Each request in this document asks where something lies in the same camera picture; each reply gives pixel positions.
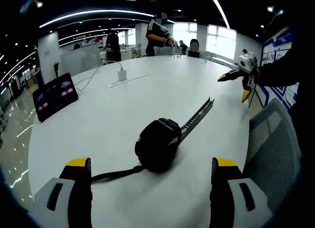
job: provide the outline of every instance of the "white cable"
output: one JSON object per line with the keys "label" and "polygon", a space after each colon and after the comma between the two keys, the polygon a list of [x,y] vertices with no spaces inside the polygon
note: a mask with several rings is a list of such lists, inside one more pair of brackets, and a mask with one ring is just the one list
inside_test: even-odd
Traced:
{"label": "white cable", "polygon": [[[123,66],[122,66],[122,64],[121,64],[120,62],[116,62],[116,61],[105,61],[105,63],[118,63],[118,64],[120,64],[120,66],[121,66],[120,70],[121,70],[121,71],[124,70],[124,68],[123,68]],[[92,74],[91,76],[85,77],[85,78],[81,79],[79,82],[77,82],[77,83],[75,84],[75,85],[77,85],[77,84],[81,83],[82,81],[89,79],[89,81],[87,82],[87,84],[86,84],[83,88],[79,89],[79,88],[76,87],[77,90],[79,90],[79,91],[81,92],[82,90],[84,90],[84,89],[87,87],[87,85],[88,85],[88,84],[90,83],[90,81],[92,80],[93,76],[96,74],[96,72],[97,72],[98,69],[100,68],[100,66],[94,66],[93,68],[96,68],[96,67],[97,67],[97,69],[93,72],[93,74]]]}

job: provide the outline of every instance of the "window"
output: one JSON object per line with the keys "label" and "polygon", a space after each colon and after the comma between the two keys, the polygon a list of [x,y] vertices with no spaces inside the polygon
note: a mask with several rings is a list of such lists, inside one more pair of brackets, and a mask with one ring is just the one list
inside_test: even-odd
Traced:
{"label": "window", "polygon": [[136,45],[136,29],[128,31],[128,45]]}
{"label": "window", "polygon": [[196,23],[175,23],[173,30],[175,40],[178,42],[182,40],[187,46],[189,46],[192,39],[197,39]]}
{"label": "window", "polygon": [[214,25],[208,26],[206,51],[234,59],[236,31]]}
{"label": "window", "polygon": [[125,44],[125,31],[118,33],[119,44]]}

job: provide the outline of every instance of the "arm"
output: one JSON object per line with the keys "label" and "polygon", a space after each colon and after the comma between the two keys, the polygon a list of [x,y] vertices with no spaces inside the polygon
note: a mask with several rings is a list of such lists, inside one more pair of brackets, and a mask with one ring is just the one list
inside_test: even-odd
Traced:
{"label": "arm", "polygon": [[156,36],[154,34],[148,34],[147,38],[152,39],[152,40],[156,40],[156,41],[161,41],[161,42],[166,42],[167,41],[167,38],[159,37],[159,36]]}
{"label": "arm", "polygon": [[273,63],[259,67],[255,83],[261,86],[281,87],[294,85],[299,81],[295,68],[294,49],[290,49],[284,57]]}

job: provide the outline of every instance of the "gray mesh chair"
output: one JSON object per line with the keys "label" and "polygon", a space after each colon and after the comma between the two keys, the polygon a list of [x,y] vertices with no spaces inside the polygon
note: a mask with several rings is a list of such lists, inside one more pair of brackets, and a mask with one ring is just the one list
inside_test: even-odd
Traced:
{"label": "gray mesh chair", "polygon": [[243,175],[267,195],[275,212],[300,169],[301,152],[287,110],[273,99],[250,120],[248,152]]}

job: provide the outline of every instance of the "tape measure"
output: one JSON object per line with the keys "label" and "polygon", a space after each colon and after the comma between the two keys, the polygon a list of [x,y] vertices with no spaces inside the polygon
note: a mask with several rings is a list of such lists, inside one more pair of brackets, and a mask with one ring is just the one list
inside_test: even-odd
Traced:
{"label": "tape measure", "polygon": [[200,109],[182,127],[179,127],[176,122],[165,118],[151,122],[140,133],[140,137],[135,144],[135,153],[141,165],[130,170],[94,176],[92,177],[92,182],[139,173],[143,169],[155,173],[166,172],[175,159],[180,143],[210,111],[213,103],[214,100],[210,101],[210,98],[208,98]]}

